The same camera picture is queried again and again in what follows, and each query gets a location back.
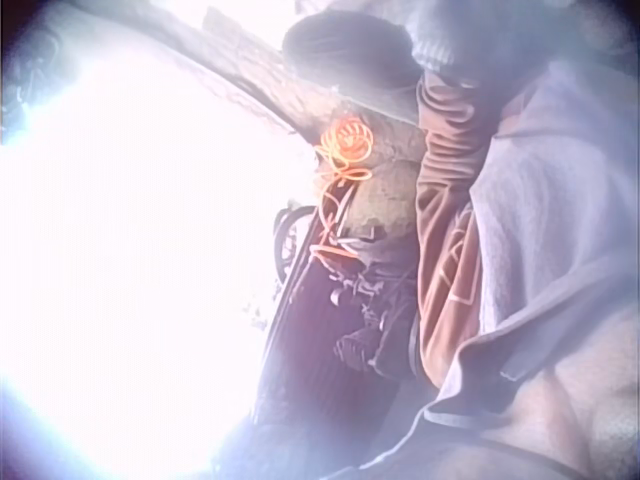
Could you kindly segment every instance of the brown jacket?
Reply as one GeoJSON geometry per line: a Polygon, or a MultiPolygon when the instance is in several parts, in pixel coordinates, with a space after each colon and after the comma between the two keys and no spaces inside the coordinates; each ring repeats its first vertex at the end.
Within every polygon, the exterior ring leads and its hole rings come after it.
{"type": "MultiPolygon", "coordinates": [[[[482,272],[469,189],[497,131],[503,102],[488,90],[433,73],[418,86],[418,102],[427,144],[417,182],[421,358],[427,376],[440,387],[458,346],[478,334],[482,272]]],[[[505,126],[522,106],[519,97],[505,108],[505,126]]]]}

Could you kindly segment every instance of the person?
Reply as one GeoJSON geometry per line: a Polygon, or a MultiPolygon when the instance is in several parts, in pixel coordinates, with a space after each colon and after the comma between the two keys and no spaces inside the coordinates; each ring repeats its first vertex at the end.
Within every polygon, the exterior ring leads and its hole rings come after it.
{"type": "Polygon", "coordinates": [[[637,74],[476,38],[425,61],[401,27],[335,11],[285,38],[298,74],[427,145],[420,354],[440,392],[400,445],[335,478],[632,478],[637,74]]]}

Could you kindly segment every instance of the sunlight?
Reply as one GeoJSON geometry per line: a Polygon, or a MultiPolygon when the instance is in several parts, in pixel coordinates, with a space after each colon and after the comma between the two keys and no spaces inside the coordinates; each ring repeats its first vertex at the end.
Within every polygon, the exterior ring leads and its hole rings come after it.
{"type": "Polygon", "coordinates": [[[270,299],[273,217],[311,184],[296,142],[123,51],[3,148],[0,373],[102,471],[207,468],[251,407],[263,335],[241,306],[270,299]]]}

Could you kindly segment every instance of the gray fabric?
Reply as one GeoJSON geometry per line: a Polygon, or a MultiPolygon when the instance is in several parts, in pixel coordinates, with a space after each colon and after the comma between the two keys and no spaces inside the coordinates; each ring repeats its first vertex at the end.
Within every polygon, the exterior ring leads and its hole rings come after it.
{"type": "MultiPolygon", "coordinates": [[[[554,316],[551,307],[588,301],[578,298],[588,288],[602,292],[625,275],[630,277],[626,284],[634,285],[634,88],[633,79],[612,70],[554,62],[516,130],[492,142],[471,190],[484,269],[480,322],[485,335],[463,345],[457,360],[470,349],[467,357],[473,365],[496,338],[554,316]],[[625,91],[630,96],[615,98],[625,91]]],[[[576,313],[557,317],[561,328],[563,322],[575,321],[576,313]]],[[[441,401],[465,389],[467,368],[454,364],[441,401]]],[[[499,370],[485,375],[499,375],[499,370]]],[[[485,385],[494,381],[474,379],[485,385]]]]}

